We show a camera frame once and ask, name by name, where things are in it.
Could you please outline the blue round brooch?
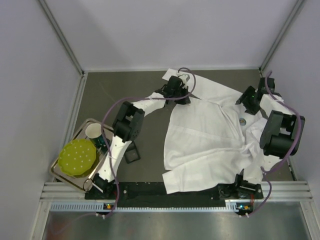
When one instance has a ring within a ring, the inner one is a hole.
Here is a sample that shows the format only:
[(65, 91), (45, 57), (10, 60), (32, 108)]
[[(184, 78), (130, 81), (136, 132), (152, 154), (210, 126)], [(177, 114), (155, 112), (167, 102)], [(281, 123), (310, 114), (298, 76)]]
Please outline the blue round brooch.
[(246, 120), (245, 120), (244, 118), (240, 118), (240, 119), (239, 119), (239, 124), (240, 124), (241, 126), (245, 126), (245, 125), (247, 124), (247, 122), (246, 122)]

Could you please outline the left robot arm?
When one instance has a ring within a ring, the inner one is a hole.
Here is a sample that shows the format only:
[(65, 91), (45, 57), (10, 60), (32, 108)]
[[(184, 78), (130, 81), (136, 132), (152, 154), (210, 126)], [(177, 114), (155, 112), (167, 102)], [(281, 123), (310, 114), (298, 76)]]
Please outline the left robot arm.
[(113, 136), (111, 143), (105, 144), (107, 154), (93, 177), (93, 188), (108, 196), (114, 184), (119, 186), (116, 172), (127, 148), (140, 134), (144, 118), (164, 108), (169, 102), (178, 105), (190, 104), (190, 95), (194, 89), (189, 89), (189, 79), (189, 74), (178, 73), (170, 76), (166, 84), (148, 97), (135, 98), (135, 102), (129, 102), (132, 98), (126, 97), (116, 102), (121, 103), (121, 106), (112, 124)]

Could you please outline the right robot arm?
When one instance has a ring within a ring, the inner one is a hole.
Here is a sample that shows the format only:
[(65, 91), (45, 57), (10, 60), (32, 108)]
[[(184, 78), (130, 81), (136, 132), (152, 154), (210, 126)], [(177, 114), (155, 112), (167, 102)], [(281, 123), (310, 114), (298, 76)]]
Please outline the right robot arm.
[(265, 114), (266, 122), (258, 137), (260, 155), (272, 156), (282, 166), (297, 153), (306, 119), (286, 105), (275, 88), (274, 78), (261, 77), (258, 87), (249, 86), (235, 104), (243, 105), (244, 112), (249, 115)]

